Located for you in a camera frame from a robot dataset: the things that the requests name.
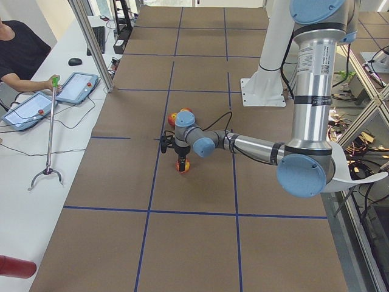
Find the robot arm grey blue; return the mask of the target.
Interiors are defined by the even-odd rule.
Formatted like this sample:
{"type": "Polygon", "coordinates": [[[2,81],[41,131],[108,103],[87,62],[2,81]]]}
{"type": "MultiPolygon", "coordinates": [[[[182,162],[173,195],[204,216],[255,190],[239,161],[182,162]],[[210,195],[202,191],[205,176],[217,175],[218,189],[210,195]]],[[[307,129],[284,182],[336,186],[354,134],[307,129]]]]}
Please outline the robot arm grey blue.
{"type": "Polygon", "coordinates": [[[326,138],[332,103],[332,76],[336,47],[354,41],[359,1],[291,1],[294,22],[291,39],[298,46],[292,134],[288,143],[275,143],[227,130],[207,131],[189,111],[177,114],[173,148],[176,168],[184,172],[187,154],[204,158],[216,148],[241,153],[277,166],[277,180],[288,193],[309,198],[357,185],[350,177],[339,144],[326,138]]]}

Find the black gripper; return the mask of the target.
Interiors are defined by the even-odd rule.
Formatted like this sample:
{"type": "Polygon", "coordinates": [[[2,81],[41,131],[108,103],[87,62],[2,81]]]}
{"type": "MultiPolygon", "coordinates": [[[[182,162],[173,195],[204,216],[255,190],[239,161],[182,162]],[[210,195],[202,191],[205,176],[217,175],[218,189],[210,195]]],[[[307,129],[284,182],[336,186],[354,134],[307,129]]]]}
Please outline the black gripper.
{"type": "Polygon", "coordinates": [[[186,142],[174,140],[173,148],[179,157],[179,159],[177,160],[178,171],[184,172],[186,168],[186,155],[189,154],[191,146],[188,145],[186,142]]]}

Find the person's hand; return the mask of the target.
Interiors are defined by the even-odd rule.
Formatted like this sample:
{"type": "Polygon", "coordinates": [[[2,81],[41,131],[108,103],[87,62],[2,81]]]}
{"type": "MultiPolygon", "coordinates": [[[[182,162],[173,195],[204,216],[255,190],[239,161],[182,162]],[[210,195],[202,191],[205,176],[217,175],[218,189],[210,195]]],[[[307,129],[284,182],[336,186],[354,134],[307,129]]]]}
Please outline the person's hand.
{"type": "Polygon", "coordinates": [[[47,81],[47,88],[51,91],[56,89],[57,92],[60,92],[62,90],[62,86],[60,85],[60,76],[56,74],[51,76],[51,78],[47,81]]]}

